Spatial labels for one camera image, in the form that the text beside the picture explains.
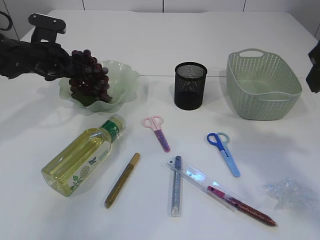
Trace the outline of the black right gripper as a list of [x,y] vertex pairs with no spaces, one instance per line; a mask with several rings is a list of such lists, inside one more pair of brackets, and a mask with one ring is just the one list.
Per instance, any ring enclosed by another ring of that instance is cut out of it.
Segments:
[[320,92],[320,40],[317,45],[308,53],[312,68],[306,77],[309,89],[313,93]]

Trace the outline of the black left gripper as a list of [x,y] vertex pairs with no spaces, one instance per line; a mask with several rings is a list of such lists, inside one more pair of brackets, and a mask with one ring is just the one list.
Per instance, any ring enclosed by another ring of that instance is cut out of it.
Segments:
[[0,75],[14,79],[35,73],[46,81],[73,75],[69,54],[58,43],[25,42],[0,38]]

